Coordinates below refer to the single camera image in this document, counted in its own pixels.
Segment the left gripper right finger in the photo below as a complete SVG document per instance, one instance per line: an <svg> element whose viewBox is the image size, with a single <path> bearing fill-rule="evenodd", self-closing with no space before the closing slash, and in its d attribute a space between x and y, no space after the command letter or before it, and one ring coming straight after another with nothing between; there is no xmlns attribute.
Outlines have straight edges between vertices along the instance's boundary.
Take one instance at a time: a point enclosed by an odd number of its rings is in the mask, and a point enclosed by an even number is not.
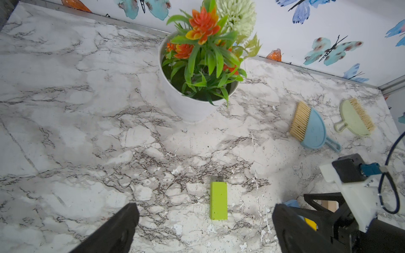
<svg viewBox="0 0 405 253"><path fill-rule="evenodd" d="M308 218L320 227L325 225L330 217L331 213L324 211L276 204L272 220L281 251L283 253L342 253L343 250L326 237L325 230L316 231L302 219Z"/></svg>

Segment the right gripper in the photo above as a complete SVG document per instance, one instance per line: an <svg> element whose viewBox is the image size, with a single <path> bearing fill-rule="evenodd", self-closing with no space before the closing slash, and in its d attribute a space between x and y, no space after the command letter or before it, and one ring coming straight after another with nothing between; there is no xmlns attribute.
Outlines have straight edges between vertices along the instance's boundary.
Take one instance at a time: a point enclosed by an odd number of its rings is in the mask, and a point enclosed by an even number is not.
<svg viewBox="0 0 405 253"><path fill-rule="evenodd" d="M373 219L367 232L361 232L350 208L341 193L305 194L304 200L316 211L331 213L325 225L326 237L344 253L403 253L405 231L379 219ZM339 208L331 212L322 207L322 200L337 201Z"/></svg>

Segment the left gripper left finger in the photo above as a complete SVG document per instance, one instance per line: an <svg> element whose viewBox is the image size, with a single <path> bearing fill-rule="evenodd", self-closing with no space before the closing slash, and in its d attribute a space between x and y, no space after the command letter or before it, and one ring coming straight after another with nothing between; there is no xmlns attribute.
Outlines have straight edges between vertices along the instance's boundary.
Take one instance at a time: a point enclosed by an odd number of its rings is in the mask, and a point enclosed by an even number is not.
<svg viewBox="0 0 405 253"><path fill-rule="evenodd" d="M71 251L73 253L128 253L139 218L137 205L129 203Z"/></svg>

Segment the yellow block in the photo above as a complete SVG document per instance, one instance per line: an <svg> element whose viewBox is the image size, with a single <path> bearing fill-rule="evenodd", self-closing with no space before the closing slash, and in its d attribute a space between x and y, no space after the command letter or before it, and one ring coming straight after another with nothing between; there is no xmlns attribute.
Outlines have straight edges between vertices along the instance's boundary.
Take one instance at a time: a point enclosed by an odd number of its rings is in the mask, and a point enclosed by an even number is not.
<svg viewBox="0 0 405 253"><path fill-rule="evenodd" d="M308 218L304 218L304 220L313 230L317 231L317 224L314 221Z"/></svg>

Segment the green block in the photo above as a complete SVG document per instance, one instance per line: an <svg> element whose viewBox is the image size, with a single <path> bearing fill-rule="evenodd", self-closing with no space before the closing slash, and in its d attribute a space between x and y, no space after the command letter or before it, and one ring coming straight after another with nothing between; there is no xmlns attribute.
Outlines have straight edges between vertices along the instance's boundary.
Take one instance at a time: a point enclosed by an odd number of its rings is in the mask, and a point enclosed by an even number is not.
<svg viewBox="0 0 405 253"><path fill-rule="evenodd" d="M226 182L211 182L210 219L211 220L228 219Z"/></svg>

